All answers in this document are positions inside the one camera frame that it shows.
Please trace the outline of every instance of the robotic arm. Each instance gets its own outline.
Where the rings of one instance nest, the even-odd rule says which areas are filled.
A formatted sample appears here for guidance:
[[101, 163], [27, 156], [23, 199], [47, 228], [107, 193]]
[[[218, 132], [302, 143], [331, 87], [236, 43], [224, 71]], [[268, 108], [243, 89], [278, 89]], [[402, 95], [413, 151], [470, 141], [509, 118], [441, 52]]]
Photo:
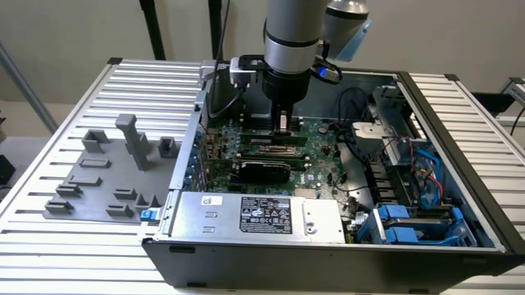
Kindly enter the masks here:
[[263, 71], [262, 92], [271, 100], [272, 132], [291, 134], [294, 104], [306, 94], [315, 56], [350, 61], [370, 22], [366, 0], [270, 0], [264, 24], [264, 56], [243, 56], [231, 61], [231, 81], [254, 81]]

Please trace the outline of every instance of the black metal pole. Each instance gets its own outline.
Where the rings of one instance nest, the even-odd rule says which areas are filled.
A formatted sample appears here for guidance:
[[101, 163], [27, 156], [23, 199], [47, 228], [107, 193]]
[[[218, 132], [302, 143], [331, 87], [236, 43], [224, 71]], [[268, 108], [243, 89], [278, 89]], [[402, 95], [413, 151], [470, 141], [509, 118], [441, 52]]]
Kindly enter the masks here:
[[211, 57], [216, 60], [222, 60], [222, 51], [220, 54], [218, 54], [222, 33], [222, 0], [207, 0], [207, 9], [210, 13]]
[[156, 18], [155, 1], [139, 0], [144, 13], [146, 25], [148, 26], [151, 47], [156, 60], [166, 60], [163, 38], [160, 36], [159, 20]]

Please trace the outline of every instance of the cable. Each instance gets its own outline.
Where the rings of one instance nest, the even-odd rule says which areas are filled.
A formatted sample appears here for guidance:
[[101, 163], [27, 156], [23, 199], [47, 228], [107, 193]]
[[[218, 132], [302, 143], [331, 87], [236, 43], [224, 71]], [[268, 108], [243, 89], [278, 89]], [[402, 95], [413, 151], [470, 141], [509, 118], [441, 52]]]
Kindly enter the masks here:
[[212, 118], [212, 119], [216, 118], [216, 117], [219, 117], [219, 116], [228, 110], [228, 108], [232, 106], [232, 104], [236, 103], [236, 101], [242, 99], [242, 96], [243, 96], [244, 91], [246, 91], [246, 88], [244, 88], [244, 87], [239, 87], [239, 88], [236, 89], [235, 97], [234, 97], [232, 100], [228, 102], [228, 104], [222, 108], [220, 111], [214, 112], [214, 113], [212, 113], [212, 112], [208, 112], [208, 113], [207, 113], [208, 117]]
[[426, 177], [427, 180], [430, 180], [433, 183], [435, 183], [437, 187], [439, 188], [439, 199], [443, 198], [443, 186], [441, 185], [441, 182], [437, 181], [435, 178], [433, 178], [430, 175]]
[[522, 111], [517, 114], [514, 124], [512, 124], [510, 136], [514, 134], [516, 125], [517, 125], [517, 122], [520, 121], [520, 117], [522, 116], [524, 111], [525, 111], [525, 108], [522, 108]]
[[346, 172], [343, 174], [341, 174], [339, 177], [337, 178], [337, 180], [333, 182], [333, 185], [338, 190], [341, 190], [342, 192], [354, 192], [361, 189], [369, 189], [369, 186], [361, 186], [355, 189], [342, 189], [337, 184], [339, 183], [341, 177], [343, 177], [345, 174], [346, 174]]
[[394, 136], [391, 137], [390, 141], [385, 144], [385, 146], [382, 147], [382, 149], [377, 152], [375, 156], [374, 156], [374, 161], [377, 161], [377, 158], [381, 156], [382, 152], [386, 150], [387, 146], [394, 142], [394, 140], [399, 140], [401, 138], [405, 138], [407, 140], [410, 140], [410, 137], [406, 136]]
[[[325, 77], [322, 76], [322, 73], [323, 73], [327, 69], [337, 72], [337, 81], [330, 80], [330, 79], [327, 79], [327, 78], [325, 78]], [[318, 57], [315, 58], [315, 64], [311, 66], [310, 74], [311, 74], [313, 77], [314, 77], [315, 79], [318, 79], [321, 82], [327, 83], [327, 84], [331, 84], [331, 85], [339, 84], [339, 83], [342, 82], [342, 80], [343, 80], [343, 72], [341, 71], [341, 68], [339, 68], [337, 65], [334, 65], [333, 63], [330, 63], [327, 60], [325, 60], [325, 59], [321, 60]]]
[[369, 95], [369, 94], [366, 93], [366, 91], [363, 91], [362, 88], [355, 87], [355, 86], [349, 87], [349, 88], [346, 88], [343, 91], [339, 92], [339, 94], [337, 95], [337, 103], [338, 103], [338, 108], [337, 108], [337, 123], [339, 124], [339, 126], [343, 125], [343, 124], [346, 123], [346, 120], [347, 120], [347, 116], [345, 115], [345, 121], [341, 122], [341, 102], [342, 102], [342, 100], [343, 100], [343, 96], [345, 96], [346, 92], [349, 92], [350, 90], [358, 90], [362, 94], [365, 94], [365, 97]]
[[413, 149], [413, 147], [410, 148], [411, 148], [411, 157], [413, 157], [413, 152], [417, 152], [419, 155], [422, 155], [423, 157], [426, 157], [427, 159], [435, 162], [435, 179], [441, 181], [441, 160], [423, 149]]
[[343, 131], [345, 145], [346, 145], [349, 151], [351, 152], [353, 156], [358, 159], [358, 161], [359, 161], [359, 162], [362, 163], [362, 165], [366, 167], [366, 161], [365, 161], [365, 159], [357, 154], [357, 152], [354, 151], [354, 149], [351, 148], [350, 143], [349, 143], [349, 140], [347, 140], [347, 137], [346, 137], [346, 134], [347, 134], [347, 130]]
[[227, 4], [226, 4], [226, 14], [224, 14], [224, 23], [222, 24], [222, 32], [220, 32], [220, 40], [219, 40], [219, 49], [216, 51], [216, 56], [215, 58], [215, 65], [214, 65], [214, 80], [212, 80], [212, 84], [211, 84], [211, 89], [210, 89], [210, 101], [206, 103], [207, 105], [207, 113], [211, 115], [211, 101], [214, 100], [215, 97], [215, 85], [216, 85], [216, 72], [219, 69], [219, 59], [218, 57], [222, 55], [222, 43], [224, 43], [224, 35], [226, 35], [226, 25], [228, 24], [228, 14], [230, 14], [230, 2], [231, 0], [228, 0]]

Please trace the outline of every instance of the white wall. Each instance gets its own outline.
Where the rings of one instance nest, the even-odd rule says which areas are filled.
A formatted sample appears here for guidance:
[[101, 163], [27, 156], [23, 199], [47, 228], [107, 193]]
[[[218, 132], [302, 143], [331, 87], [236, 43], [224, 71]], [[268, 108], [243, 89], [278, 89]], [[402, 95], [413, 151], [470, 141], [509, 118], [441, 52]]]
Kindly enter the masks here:
[[[224, 57], [262, 53], [266, 0], [231, 0]], [[474, 91], [525, 77], [524, 0], [369, 0], [353, 67], [454, 73]], [[167, 56], [211, 57], [206, 0], [156, 0]], [[75, 103], [110, 57], [152, 58], [139, 0], [0, 0], [0, 38], [37, 95]], [[0, 100], [21, 100], [0, 70]]]
[[[47, 102], [75, 103], [110, 57], [152, 58], [138, 0], [0, 0], [0, 38]], [[0, 100], [23, 99], [0, 68]]]

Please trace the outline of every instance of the red cable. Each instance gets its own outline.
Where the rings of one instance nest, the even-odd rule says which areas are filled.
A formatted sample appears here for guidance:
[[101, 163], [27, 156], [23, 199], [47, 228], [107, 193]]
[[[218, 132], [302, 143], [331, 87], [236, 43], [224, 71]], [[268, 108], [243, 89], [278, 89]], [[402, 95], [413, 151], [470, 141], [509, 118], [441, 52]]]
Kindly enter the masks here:
[[437, 187], [439, 188], [439, 198], [443, 198], [443, 186], [441, 185], [441, 183], [437, 181], [435, 178], [433, 178], [430, 175], [426, 177], [427, 180], [430, 180], [433, 183], [437, 184]]

